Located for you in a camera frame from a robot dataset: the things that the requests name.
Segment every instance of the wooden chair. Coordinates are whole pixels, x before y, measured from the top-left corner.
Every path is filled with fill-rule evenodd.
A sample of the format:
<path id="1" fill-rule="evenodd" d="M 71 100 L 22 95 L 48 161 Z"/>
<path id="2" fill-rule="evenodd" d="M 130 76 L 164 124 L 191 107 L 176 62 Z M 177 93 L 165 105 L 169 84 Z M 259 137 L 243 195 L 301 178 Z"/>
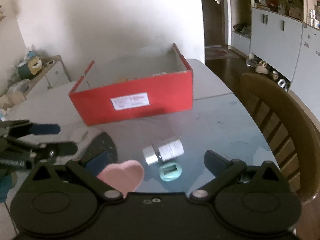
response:
<path id="1" fill-rule="evenodd" d="M 268 78 L 245 73 L 244 106 L 268 142 L 282 174 L 303 203 L 320 189 L 320 144 L 313 123 L 298 103 Z"/>

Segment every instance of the screw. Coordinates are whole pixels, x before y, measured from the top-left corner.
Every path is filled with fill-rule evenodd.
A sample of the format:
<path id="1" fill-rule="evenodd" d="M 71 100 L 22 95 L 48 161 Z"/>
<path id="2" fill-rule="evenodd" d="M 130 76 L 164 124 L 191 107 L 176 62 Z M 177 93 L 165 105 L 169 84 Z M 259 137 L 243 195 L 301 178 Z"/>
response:
<path id="1" fill-rule="evenodd" d="M 111 189 L 111 190 L 107 190 L 104 193 L 104 195 L 107 198 L 118 198 L 118 197 L 120 197 L 121 193 L 117 190 Z"/>
<path id="2" fill-rule="evenodd" d="M 196 198 L 205 198 L 208 196 L 208 192 L 203 189 L 197 189 L 194 192 L 192 192 L 192 194 Z"/>
<path id="3" fill-rule="evenodd" d="M 159 202 L 161 202 L 161 199 L 155 197 L 155 198 L 152 199 L 152 202 L 154 202 L 154 203 L 159 203 Z"/>
<path id="4" fill-rule="evenodd" d="M 146 204 L 146 205 L 150 205 L 150 204 L 152 204 L 152 201 L 150 199 L 145 199 L 143 201 L 143 203 Z"/>

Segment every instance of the white cabinet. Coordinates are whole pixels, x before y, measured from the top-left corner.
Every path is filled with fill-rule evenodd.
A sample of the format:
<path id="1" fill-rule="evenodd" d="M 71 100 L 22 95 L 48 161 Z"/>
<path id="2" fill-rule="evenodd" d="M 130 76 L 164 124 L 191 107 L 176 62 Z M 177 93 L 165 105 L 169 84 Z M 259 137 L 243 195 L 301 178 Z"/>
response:
<path id="1" fill-rule="evenodd" d="M 62 60 L 59 57 L 55 58 L 56 62 L 52 66 L 47 66 L 46 69 L 44 68 L 39 76 L 35 77 L 38 78 L 32 89 L 25 95 L 27 99 L 30 99 L 36 95 L 40 95 L 45 93 L 46 91 L 69 83 L 69 78 L 67 73 L 62 65 Z"/>
<path id="2" fill-rule="evenodd" d="M 57 62 L 55 66 L 46 74 L 49 84 L 54 87 L 59 78 L 65 74 L 61 62 Z"/>
<path id="3" fill-rule="evenodd" d="M 298 61 L 302 22 L 278 14 L 273 14 L 269 22 L 265 61 L 291 81 Z"/>
<path id="4" fill-rule="evenodd" d="M 265 51 L 265 39 L 268 36 L 266 15 L 268 12 L 252 8 L 251 45 L 250 52 L 259 58 L 263 58 Z"/>
<path id="5" fill-rule="evenodd" d="M 303 28 L 299 60 L 290 90 L 320 120 L 320 31 Z"/>
<path id="6" fill-rule="evenodd" d="M 245 37 L 239 33 L 231 33 L 231 46 L 242 52 L 243 54 L 249 56 L 250 50 L 250 38 Z"/>
<path id="7" fill-rule="evenodd" d="M 290 81 L 298 61 L 302 22 L 252 8 L 250 51 Z"/>

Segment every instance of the heart-shaped object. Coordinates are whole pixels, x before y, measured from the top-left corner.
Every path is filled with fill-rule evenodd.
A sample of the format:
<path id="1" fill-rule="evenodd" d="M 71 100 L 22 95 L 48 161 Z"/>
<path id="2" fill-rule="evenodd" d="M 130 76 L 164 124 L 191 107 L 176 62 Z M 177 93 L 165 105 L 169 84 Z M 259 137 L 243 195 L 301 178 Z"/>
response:
<path id="1" fill-rule="evenodd" d="M 139 187 L 144 178 L 144 169 L 141 163 L 135 160 L 112 163 L 105 167 L 97 178 L 126 197 L 128 192 L 133 192 Z"/>

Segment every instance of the doorway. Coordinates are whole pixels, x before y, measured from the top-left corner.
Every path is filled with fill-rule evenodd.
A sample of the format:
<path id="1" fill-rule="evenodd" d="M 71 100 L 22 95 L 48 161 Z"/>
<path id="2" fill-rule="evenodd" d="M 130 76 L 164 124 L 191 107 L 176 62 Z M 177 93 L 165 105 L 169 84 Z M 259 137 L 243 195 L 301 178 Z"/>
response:
<path id="1" fill-rule="evenodd" d="M 223 0 L 202 0 L 204 22 L 204 45 L 206 48 L 222 47 Z"/>

